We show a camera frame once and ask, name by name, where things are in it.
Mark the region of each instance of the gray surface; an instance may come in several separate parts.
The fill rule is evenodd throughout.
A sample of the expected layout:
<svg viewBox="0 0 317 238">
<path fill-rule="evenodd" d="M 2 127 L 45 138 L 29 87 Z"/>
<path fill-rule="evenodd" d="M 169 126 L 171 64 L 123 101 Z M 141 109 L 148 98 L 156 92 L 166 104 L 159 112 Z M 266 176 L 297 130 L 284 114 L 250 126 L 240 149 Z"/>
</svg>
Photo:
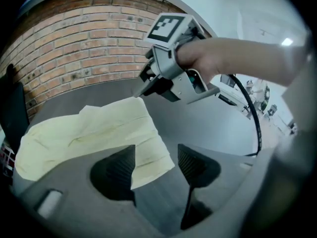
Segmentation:
<svg viewBox="0 0 317 238">
<path fill-rule="evenodd" d="M 131 97 L 134 84 L 133 79 L 107 82 L 57 96 L 45 103 L 30 126 L 77 114 L 85 105 L 101 107 Z M 252 151 L 254 125 L 234 107 L 213 96 L 189 105 L 171 103 L 156 94 L 143 99 L 176 167 L 134 190 L 137 208 L 160 232 L 172 235 L 179 232 L 188 196 L 188 184 L 177 165 L 177 144 L 245 155 Z M 16 193 L 27 183 L 14 173 Z"/>
</svg>

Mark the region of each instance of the gray device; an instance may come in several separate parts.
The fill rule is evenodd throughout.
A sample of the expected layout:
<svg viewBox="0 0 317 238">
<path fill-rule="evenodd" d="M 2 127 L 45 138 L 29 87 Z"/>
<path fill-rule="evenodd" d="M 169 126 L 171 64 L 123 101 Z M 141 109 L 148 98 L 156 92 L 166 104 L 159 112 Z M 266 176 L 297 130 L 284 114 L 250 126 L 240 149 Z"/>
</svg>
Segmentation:
<svg viewBox="0 0 317 238">
<path fill-rule="evenodd" d="M 204 31 L 196 19 L 188 14 L 161 13 L 145 41 L 153 43 L 145 54 L 149 61 L 138 76 L 134 96 L 158 93 L 169 101 L 182 100 L 189 104 L 215 95 L 218 87 L 202 80 L 195 69 L 182 69 L 176 61 L 176 50 L 181 45 L 198 40 Z"/>
</svg>

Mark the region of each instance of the ceiling light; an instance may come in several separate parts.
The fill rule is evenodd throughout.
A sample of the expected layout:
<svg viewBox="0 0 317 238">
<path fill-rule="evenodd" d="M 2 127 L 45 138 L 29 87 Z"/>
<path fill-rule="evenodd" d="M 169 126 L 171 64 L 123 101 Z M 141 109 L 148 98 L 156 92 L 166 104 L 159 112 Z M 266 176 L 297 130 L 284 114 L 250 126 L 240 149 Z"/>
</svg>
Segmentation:
<svg viewBox="0 0 317 238">
<path fill-rule="evenodd" d="M 282 45 L 283 46 L 289 46 L 293 43 L 293 40 L 290 39 L 290 38 L 286 38 L 283 42 L 282 42 Z"/>
</svg>

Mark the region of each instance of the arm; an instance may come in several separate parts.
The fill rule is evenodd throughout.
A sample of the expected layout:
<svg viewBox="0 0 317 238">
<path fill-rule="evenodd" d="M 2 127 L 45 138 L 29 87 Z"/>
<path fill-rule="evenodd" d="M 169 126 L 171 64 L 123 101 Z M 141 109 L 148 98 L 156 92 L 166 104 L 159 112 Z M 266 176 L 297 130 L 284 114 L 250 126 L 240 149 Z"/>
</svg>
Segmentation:
<svg viewBox="0 0 317 238">
<path fill-rule="evenodd" d="M 197 69 L 205 82 L 217 74 L 244 74 L 288 86 L 307 57 L 306 47 L 283 47 L 210 38 L 180 47 L 180 66 Z"/>
</svg>

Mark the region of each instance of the wrinkled fabric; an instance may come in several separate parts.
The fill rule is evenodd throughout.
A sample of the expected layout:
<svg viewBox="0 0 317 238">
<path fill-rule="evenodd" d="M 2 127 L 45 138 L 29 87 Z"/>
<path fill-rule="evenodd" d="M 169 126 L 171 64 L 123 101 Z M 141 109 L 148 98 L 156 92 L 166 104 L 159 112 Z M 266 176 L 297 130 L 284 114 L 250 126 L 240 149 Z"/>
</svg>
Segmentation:
<svg viewBox="0 0 317 238">
<path fill-rule="evenodd" d="M 143 100 L 132 97 L 33 126 L 21 139 L 15 169 L 38 180 L 65 160 L 124 145 L 136 145 L 132 189 L 175 166 Z"/>
</svg>

